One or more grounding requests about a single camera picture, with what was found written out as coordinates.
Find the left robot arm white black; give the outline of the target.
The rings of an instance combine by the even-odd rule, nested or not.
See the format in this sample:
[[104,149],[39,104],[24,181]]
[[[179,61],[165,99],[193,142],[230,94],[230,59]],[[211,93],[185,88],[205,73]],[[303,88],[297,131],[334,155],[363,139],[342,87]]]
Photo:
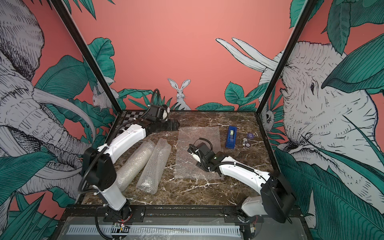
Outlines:
[[107,206],[120,211],[127,204],[127,199],[117,186],[117,172],[114,163],[133,145],[153,133],[176,131],[178,120],[168,120],[170,108],[156,105],[155,99],[160,95],[158,89],[153,91],[147,110],[138,118],[122,123],[110,134],[109,140],[102,146],[88,148],[83,154],[82,179],[78,192],[85,194],[95,192],[107,202]]

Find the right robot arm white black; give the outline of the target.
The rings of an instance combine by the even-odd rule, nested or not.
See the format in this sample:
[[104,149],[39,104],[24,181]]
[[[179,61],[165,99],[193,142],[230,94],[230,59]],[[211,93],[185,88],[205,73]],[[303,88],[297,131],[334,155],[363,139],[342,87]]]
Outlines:
[[292,223],[289,214],[297,197],[281,172],[254,169],[223,152],[213,152],[212,144],[206,139],[201,140],[199,145],[190,144],[188,148],[188,153],[197,161],[197,167],[208,173],[234,178],[259,194],[260,199],[248,197],[237,208],[236,216],[242,223],[254,223],[260,210],[278,223]]

